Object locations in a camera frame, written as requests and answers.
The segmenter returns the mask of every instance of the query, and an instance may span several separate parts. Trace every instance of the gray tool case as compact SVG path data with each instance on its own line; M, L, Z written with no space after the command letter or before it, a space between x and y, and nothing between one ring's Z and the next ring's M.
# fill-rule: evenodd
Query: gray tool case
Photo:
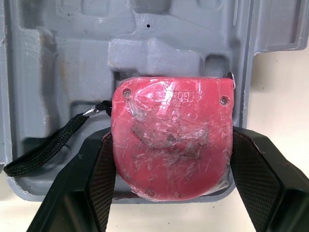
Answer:
M0 171L132 76L235 76L234 125L246 127L253 57L307 46L308 0L0 0ZM89 135L8 183L42 201ZM229 187L195 202L227 196ZM114 203L146 203L118 176Z

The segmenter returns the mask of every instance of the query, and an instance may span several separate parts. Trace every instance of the screw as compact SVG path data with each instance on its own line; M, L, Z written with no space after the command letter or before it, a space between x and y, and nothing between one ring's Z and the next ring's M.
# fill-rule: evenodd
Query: screw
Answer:
M221 103L221 105L227 105L228 104L228 99L226 97L221 97L220 103Z
M122 95L125 97L125 98L128 98L130 95L131 95L131 90L129 88L125 88L123 91L122 91Z

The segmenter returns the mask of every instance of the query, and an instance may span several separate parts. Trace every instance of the black wrist strap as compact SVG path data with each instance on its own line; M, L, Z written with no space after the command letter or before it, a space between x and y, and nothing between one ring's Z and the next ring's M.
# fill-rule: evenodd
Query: black wrist strap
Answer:
M61 150L70 137L72 137L90 116L100 113L101 111L106 111L106 113L111 116L112 102L103 101L93 106L86 113L76 115L63 128L57 130L39 146L6 165L4 167L5 173L8 176L17 176L41 167Z

